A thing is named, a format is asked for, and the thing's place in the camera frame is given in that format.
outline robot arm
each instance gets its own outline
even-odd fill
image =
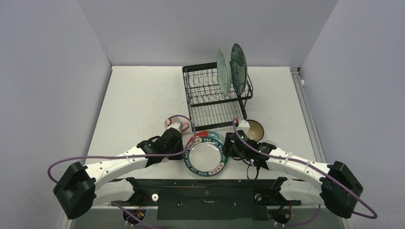
[[[133,155],[172,154],[183,150],[182,123],[173,123],[162,136],[140,142],[132,149],[117,155],[122,159],[105,160],[93,164],[71,164],[53,189],[68,219],[75,219],[86,213],[94,204],[116,200],[129,200],[136,190],[130,178],[110,182],[130,171],[160,163],[163,156],[132,157]],[[182,155],[170,156],[180,160]]]
[[[241,120],[239,125],[245,125],[245,121]],[[223,151],[227,156],[237,156],[247,159],[256,167],[284,172],[298,178],[298,180],[287,179],[281,185],[279,192],[285,200],[300,200],[302,203],[323,204],[332,213],[342,218],[350,218],[352,216],[358,200],[322,173],[339,181],[358,197],[363,191],[363,187],[359,181],[342,162],[336,161],[331,165],[310,161],[295,156],[291,152],[286,152],[276,145],[250,140],[240,130],[237,130],[235,133],[226,134]]]

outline plate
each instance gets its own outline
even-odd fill
[[[229,59],[228,57],[225,56],[225,53],[222,51],[222,49],[218,49],[218,53],[216,56],[216,68],[218,75],[219,90],[225,97],[228,95],[229,90],[231,89],[232,71]]]
[[[234,44],[231,52],[232,84],[238,95],[245,90],[247,81],[246,58],[239,44]]]
[[[228,158],[222,153],[225,138],[213,131],[201,131],[184,155],[187,168],[196,175],[211,177],[223,170]]]

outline small brown bowl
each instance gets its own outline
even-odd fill
[[[247,133],[247,137],[251,140],[260,141],[262,140],[263,136],[265,135],[265,130],[263,126],[255,120],[246,120],[249,125],[249,132]]]

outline white table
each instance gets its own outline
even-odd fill
[[[248,119],[260,122],[263,139],[270,139],[286,151],[316,161],[290,69],[287,67],[249,67],[254,90],[247,101]],[[164,132],[164,120],[181,114],[188,116],[181,67],[115,66],[97,121],[89,156],[115,156]],[[232,127],[215,129],[225,135]],[[185,144],[191,137],[187,132]],[[86,164],[100,160],[88,159]],[[122,177],[148,179],[246,179],[247,166],[229,160],[213,177],[190,172],[184,161],[169,161],[125,174]],[[255,169],[249,170],[254,177]],[[259,179],[288,175],[261,169]]]

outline dish rack tray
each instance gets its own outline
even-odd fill
[[[189,115],[196,131],[230,126],[234,118],[247,119],[246,102],[253,97],[249,76],[240,95],[231,84],[227,96],[219,89],[216,62],[184,66],[183,79]]]

